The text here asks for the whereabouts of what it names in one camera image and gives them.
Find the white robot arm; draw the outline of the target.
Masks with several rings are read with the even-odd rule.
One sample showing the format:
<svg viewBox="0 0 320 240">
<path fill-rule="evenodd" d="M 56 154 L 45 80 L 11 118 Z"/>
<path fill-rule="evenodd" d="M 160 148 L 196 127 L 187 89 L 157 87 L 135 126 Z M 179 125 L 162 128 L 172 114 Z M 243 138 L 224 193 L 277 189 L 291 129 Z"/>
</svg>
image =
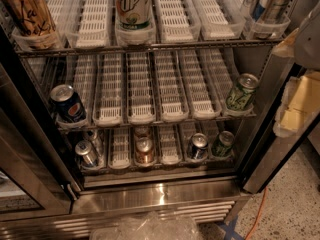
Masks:
<svg viewBox="0 0 320 240">
<path fill-rule="evenodd" d="M 320 109 L 320 2 L 272 54 L 291 58 L 307 70 L 289 79 L 276 112 L 273 131 L 286 138 L 305 129 Z"/>
</svg>

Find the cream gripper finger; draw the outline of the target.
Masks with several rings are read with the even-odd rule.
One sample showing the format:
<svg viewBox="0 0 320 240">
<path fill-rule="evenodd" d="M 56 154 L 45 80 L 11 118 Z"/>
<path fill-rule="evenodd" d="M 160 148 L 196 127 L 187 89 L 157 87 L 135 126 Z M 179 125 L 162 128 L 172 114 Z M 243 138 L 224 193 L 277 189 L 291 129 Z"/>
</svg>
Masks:
<svg viewBox="0 0 320 240">
<path fill-rule="evenodd" d="M 320 72 L 307 71 L 291 77 L 285 85 L 273 132 L 281 138 L 290 137 L 304 129 L 320 110 Z"/>
</svg>

